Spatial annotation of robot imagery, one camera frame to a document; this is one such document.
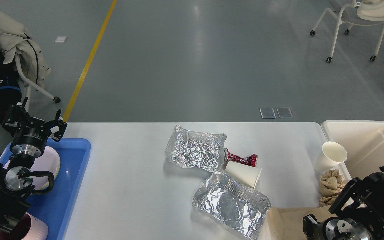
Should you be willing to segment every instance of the white table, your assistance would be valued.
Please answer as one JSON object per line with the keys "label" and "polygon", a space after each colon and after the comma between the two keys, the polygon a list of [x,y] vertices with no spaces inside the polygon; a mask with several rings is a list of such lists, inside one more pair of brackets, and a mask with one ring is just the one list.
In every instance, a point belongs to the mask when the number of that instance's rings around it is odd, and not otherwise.
{"label": "white table", "polygon": [[[69,123],[65,138],[86,138],[91,154],[65,239],[242,239],[192,207],[210,173],[165,159],[176,123]],[[256,190],[273,207],[317,207],[312,168],[326,137],[317,123],[178,123],[224,133],[225,148],[258,155]]]}

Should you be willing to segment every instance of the beige cloth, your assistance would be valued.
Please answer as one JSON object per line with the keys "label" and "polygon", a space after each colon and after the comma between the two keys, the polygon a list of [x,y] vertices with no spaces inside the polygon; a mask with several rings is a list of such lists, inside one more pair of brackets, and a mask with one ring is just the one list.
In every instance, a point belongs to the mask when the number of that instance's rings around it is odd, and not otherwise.
{"label": "beige cloth", "polygon": [[320,181],[320,203],[322,205],[331,205],[336,200],[337,196],[345,187],[343,176],[339,170],[329,170],[321,176]]}
{"label": "beige cloth", "polygon": [[335,217],[334,214],[329,213],[329,208],[330,206],[321,208],[271,208],[268,211],[271,220],[271,233],[276,235],[277,240],[306,240],[306,235],[303,233],[303,217],[314,214],[319,222],[325,221],[327,218]]}

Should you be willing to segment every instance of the white plate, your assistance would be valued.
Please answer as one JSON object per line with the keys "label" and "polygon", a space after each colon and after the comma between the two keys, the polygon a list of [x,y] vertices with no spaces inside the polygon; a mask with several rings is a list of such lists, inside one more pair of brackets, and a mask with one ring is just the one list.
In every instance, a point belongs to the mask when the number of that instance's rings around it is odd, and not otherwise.
{"label": "white plate", "polygon": [[[8,161],[4,168],[6,169],[10,164]],[[54,175],[54,179],[56,179],[58,172],[60,170],[60,156],[54,150],[54,148],[50,146],[45,146],[44,154],[41,157],[35,158],[35,162],[32,165],[31,171],[50,171]],[[35,189],[43,190],[48,187],[48,178],[47,177],[35,177],[33,176],[32,184],[35,185]]]}

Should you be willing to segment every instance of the black device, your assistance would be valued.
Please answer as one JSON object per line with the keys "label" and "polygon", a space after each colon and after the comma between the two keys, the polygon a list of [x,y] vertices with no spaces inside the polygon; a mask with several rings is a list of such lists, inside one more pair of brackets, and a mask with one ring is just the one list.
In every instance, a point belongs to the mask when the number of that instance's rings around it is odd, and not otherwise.
{"label": "black device", "polygon": [[[309,240],[384,240],[384,167],[364,179],[349,181],[329,212],[337,217],[318,222],[313,214],[303,217]],[[344,207],[352,199],[353,203]]]}
{"label": "black device", "polygon": [[[27,97],[17,105],[11,105],[3,125],[17,128],[10,151],[10,163],[7,169],[0,164],[0,230],[10,233],[30,204],[26,199],[33,194],[49,193],[54,186],[53,173],[49,171],[31,171],[35,158],[44,153],[48,138],[58,142],[66,130],[67,123],[60,117],[61,110],[54,120],[44,121],[31,117],[24,109]],[[47,176],[49,186],[44,190],[35,190],[32,176]]]}

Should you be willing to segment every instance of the pink cup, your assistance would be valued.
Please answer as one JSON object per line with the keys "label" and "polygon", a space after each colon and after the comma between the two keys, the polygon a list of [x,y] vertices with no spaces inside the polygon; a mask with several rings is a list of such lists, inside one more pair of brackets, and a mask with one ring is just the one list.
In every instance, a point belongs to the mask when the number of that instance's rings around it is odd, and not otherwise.
{"label": "pink cup", "polygon": [[0,231],[0,240],[45,240],[47,235],[47,224],[25,213],[11,233]]}

